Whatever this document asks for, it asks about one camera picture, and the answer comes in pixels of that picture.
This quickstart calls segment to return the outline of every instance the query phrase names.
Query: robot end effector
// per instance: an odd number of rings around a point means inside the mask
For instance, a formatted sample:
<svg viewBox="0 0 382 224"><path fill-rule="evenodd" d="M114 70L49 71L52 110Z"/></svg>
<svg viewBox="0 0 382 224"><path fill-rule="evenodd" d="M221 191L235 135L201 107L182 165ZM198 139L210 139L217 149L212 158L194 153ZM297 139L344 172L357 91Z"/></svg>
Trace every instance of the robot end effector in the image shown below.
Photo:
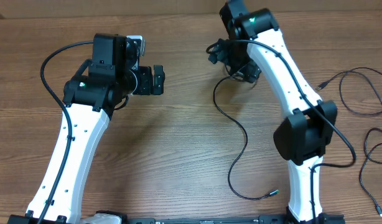
<svg viewBox="0 0 382 224"><path fill-rule="evenodd" d="M258 39L259 34L267 30L279 31L277 21L270 10L262 9L249 13L243 2L237 0L227 2L220 10L220 17L230 40L219 39L217 43L212 44L208 48L208 50L213 48L212 51L208 52L210 54L209 61L212 63L223 62L225 66L231 67L229 75L241 77L246 82L255 82L264 69L262 67L261 70L248 53L249 43L237 42L237 40L254 40ZM289 78L288 73L264 72L266 76L275 77L271 80L270 77L267 77L272 82L270 84L273 88L282 88L277 83L273 84L276 79L283 79L284 76ZM314 104L316 104L315 108L325 118L332 124L335 123L337 107L334 102L318 100ZM333 129L323 122L311 108L307 110L296 108L274 132L274 142L282 158L287 161L291 160L296 165L302 165L306 159L314 156L321 157L325 154L325 146L330 143L332 134Z"/></svg>
<svg viewBox="0 0 382 224"><path fill-rule="evenodd" d="M103 109L111 118L115 106L130 94L163 94L163 66L154 65L154 75L151 67L139 66L145 46L140 35L96 34L92 59L85 60L65 84L65 106L70 107L73 103L90 105L93 111ZM88 76L82 75L86 68Z"/></svg>

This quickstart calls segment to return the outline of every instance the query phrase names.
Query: black joint housing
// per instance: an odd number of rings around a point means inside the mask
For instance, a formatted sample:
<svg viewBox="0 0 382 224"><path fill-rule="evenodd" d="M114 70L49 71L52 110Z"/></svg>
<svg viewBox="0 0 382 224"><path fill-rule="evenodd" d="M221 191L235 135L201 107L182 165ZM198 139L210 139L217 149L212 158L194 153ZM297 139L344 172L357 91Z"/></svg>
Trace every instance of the black joint housing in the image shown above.
<svg viewBox="0 0 382 224"><path fill-rule="evenodd" d="M66 107L73 103L90 105L93 111L104 110L111 118L115 106L128 94L163 93L163 66L157 67L160 78L156 80L150 67L140 67L144 40L141 36L132 38L111 34L94 36L93 58L85 60L65 84L63 102ZM83 75L86 68L88 76Z"/></svg>
<svg viewBox="0 0 382 224"><path fill-rule="evenodd" d="M334 102L320 102L316 108L335 124L337 107ZM295 110L274 132L274 143L285 160L300 166L314 156L323 156L331 141L333 129L319 118L312 109Z"/></svg>
<svg viewBox="0 0 382 224"><path fill-rule="evenodd" d="M261 32L279 28L269 9L249 13L242 0L227 2L220 9L220 17L231 40L255 39Z"/></svg>

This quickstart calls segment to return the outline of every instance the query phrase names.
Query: wood grain surface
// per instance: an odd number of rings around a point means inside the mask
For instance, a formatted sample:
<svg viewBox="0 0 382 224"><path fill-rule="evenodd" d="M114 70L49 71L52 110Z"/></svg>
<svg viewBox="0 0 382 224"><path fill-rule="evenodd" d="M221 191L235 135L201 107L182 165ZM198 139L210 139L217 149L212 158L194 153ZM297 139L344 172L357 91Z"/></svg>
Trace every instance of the wood grain surface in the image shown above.
<svg viewBox="0 0 382 224"><path fill-rule="evenodd" d="M0 0L6 19L81 16L213 13L226 0ZM244 0L250 11L275 12L382 10L382 0Z"/></svg>
<svg viewBox="0 0 382 224"><path fill-rule="evenodd" d="M312 86L342 70L367 66L382 71L382 11L275 13L287 46ZM264 76L257 86L227 81L217 102L242 124L249 146L231 179L242 194L279 195L247 201L228 188L226 176L244 144L241 130L212 103L223 65L212 65L205 49L226 32L217 15L127 16L0 20L0 223L24 214L49 163L61 121L60 108L44 89L39 69L54 50L91 40L96 32L143 35L141 65L162 64L162 96L133 96L115 112L91 165L83 196L83 216L115 210L130 217L255 217L284 213L289 201L286 162L274 147L280 107ZM63 85L91 46L67 50L47 65L45 76L59 97ZM368 73L382 95L382 77ZM345 214L347 223L382 223L358 183L363 137L382 128L382 115L362 118L340 102L338 80L319 92L338 106L337 127L358 155L350 169L322 169L320 198L324 211ZM362 111L380 109L369 85L348 77L345 100ZM382 141L374 135L370 146ZM374 158L382 160L382 148ZM346 164L349 150L335 136L327 162ZM382 165L369 163L364 181L382 207Z"/></svg>

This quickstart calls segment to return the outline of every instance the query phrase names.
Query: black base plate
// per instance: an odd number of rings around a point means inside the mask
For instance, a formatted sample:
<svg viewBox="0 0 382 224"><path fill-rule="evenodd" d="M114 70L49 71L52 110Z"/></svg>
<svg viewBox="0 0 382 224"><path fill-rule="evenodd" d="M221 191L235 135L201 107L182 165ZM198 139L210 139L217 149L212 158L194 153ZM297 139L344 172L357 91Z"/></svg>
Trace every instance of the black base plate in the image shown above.
<svg viewBox="0 0 382 224"><path fill-rule="evenodd" d="M155 220L153 218L130 218L128 224L298 224L289 221L286 215L260 215L251 218L184 218ZM320 214L316 224L345 224L343 215Z"/></svg>

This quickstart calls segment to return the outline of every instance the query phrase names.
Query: cable connector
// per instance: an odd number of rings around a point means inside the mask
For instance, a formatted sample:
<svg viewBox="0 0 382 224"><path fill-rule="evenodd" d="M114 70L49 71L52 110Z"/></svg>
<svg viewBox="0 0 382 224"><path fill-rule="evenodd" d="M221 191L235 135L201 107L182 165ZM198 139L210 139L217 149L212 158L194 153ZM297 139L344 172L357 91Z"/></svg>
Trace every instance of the cable connector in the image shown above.
<svg viewBox="0 0 382 224"><path fill-rule="evenodd" d="M268 195L269 195L269 197L271 197L271 196L277 195L278 193L279 193L279 190L275 190Z"/></svg>
<svg viewBox="0 0 382 224"><path fill-rule="evenodd" d="M317 87L315 87L316 90L322 90L323 88L325 88L327 85L328 85L329 81L326 81L326 82L323 82L321 84L319 84Z"/></svg>
<svg viewBox="0 0 382 224"><path fill-rule="evenodd" d="M378 205L376 206L376 211L378 212L378 214L380 215L380 217L382 217L382 208Z"/></svg>

